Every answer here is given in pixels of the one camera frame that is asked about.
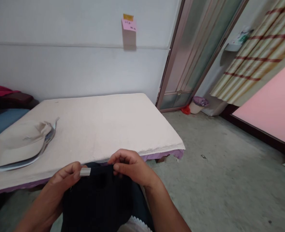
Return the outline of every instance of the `white lace trim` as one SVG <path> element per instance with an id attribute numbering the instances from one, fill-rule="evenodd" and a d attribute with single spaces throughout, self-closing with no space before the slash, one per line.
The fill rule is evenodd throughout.
<path id="1" fill-rule="evenodd" d="M 145 224 L 143 221 L 141 221 L 139 218 L 137 218 L 135 216 L 130 216 L 129 221 L 133 221 L 134 223 L 140 225 L 145 230 L 152 232 L 152 230 L 148 227 L 147 224 Z"/>

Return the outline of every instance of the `yellow sticky note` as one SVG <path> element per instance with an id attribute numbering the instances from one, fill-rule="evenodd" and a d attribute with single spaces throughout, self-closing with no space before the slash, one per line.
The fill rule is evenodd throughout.
<path id="1" fill-rule="evenodd" d="M 128 20 L 128 21 L 133 21 L 134 20 L 134 16 L 129 15 L 129 14 L 123 14 L 123 18 Z"/>

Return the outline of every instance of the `white tape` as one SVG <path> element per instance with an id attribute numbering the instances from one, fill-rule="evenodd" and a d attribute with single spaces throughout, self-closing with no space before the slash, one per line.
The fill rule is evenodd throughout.
<path id="1" fill-rule="evenodd" d="M 80 176 L 89 176 L 91 173 L 91 168 L 82 168 L 80 170 Z"/>

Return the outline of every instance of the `purple bed skirt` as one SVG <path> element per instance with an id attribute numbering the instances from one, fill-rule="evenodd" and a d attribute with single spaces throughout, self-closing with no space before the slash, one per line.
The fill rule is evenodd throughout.
<path id="1" fill-rule="evenodd" d="M 161 153 L 155 153 L 155 154 L 151 154 L 151 155 L 145 155 L 145 156 L 142 156 L 142 159 L 144 161 L 154 160 L 154 159 L 160 159 L 160 158 L 167 156 L 167 155 L 174 155 L 178 159 L 182 159 L 183 154 L 184 154 L 184 150 L 172 150 L 172 151 L 166 151 L 166 152 L 161 152 Z M 50 178 L 46 178 L 46 179 L 42 179 L 42 180 L 38 180 L 38 181 L 34 181 L 34 182 L 22 184 L 22 185 L 13 186 L 10 188 L 0 189 L 0 193 L 12 192 L 12 191 L 15 191 L 18 189 L 30 189 L 30 188 L 36 187 L 37 185 L 47 183 L 49 181 L 49 179 Z"/>

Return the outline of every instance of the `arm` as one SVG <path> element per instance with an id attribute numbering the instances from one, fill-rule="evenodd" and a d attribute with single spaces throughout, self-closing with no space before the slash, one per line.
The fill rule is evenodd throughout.
<path id="1" fill-rule="evenodd" d="M 74 162 L 55 173 L 42 189 L 15 231 L 50 231 L 52 224 L 62 213 L 61 201 L 63 194 L 79 181 L 80 170 L 80 163 Z"/>
<path id="2" fill-rule="evenodd" d="M 144 186 L 157 232 L 191 231 L 170 199 L 160 178 L 137 152 L 120 149 L 111 156 L 108 164 L 114 164 L 115 175 L 122 173 Z"/>

